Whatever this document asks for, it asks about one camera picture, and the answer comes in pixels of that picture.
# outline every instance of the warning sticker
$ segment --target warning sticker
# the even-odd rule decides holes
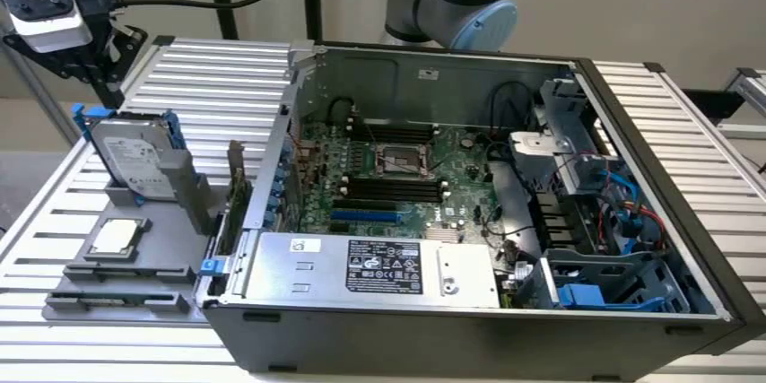
[[[348,241],[345,288],[351,292],[423,294],[420,244]]]
[[[112,136],[105,137],[102,143],[128,188],[144,197],[172,199],[172,186],[158,170],[154,146],[141,139]]]

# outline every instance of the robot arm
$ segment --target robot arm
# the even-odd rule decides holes
[[[113,0],[2,0],[14,32],[4,43],[58,75],[92,86],[101,104],[118,108],[120,82],[145,42],[145,32],[121,30]]]
[[[509,0],[388,0],[383,42],[435,40],[444,48],[496,50],[515,26]]]

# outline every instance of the blue cable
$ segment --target blue cable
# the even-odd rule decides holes
[[[613,179],[615,182],[625,186],[631,190],[632,201],[638,201],[638,186],[635,186],[632,182],[630,182],[621,175],[615,174],[613,172],[607,172],[607,170],[600,170],[599,174],[603,176],[609,175],[609,178]]]

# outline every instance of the white wall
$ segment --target white wall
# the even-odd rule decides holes
[[[766,66],[760,0],[515,0],[516,33],[504,50],[596,60],[656,61],[684,86],[719,87],[736,66]],[[376,41],[385,0],[323,0],[325,39]],[[304,38],[301,0],[267,0],[237,11],[242,39]],[[152,34],[218,38],[214,12],[148,6],[120,18]],[[14,77],[0,63],[0,80]],[[45,79],[61,100],[92,99],[77,83]],[[0,97],[22,96],[22,87]]]

